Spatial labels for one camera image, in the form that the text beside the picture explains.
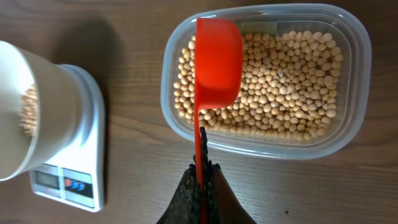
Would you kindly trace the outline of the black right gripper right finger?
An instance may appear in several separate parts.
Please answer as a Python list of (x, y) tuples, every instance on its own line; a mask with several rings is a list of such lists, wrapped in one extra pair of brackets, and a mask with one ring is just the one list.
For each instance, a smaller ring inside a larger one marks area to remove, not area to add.
[(239, 203), (218, 163), (208, 158), (207, 136), (200, 127), (200, 142), (203, 164), (205, 212), (207, 223), (255, 223)]

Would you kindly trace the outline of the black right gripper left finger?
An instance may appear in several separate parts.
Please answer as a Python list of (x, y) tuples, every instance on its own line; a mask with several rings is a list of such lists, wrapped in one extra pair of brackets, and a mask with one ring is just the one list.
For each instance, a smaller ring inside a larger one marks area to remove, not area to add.
[(196, 183), (195, 165), (190, 164), (182, 175), (167, 209), (157, 224), (197, 224), (200, 222), (201, 190)]

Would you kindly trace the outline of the red plastic measuring scoop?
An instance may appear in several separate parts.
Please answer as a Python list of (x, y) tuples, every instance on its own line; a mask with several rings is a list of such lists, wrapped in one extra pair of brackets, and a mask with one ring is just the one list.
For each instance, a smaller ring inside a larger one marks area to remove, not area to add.
[(198, 112), (225, 108), (237, 98), (243, 66), (241, 33), (231, 21), (199, 17), (195, 41), (194, 133), (197, 183), (204, 191)]

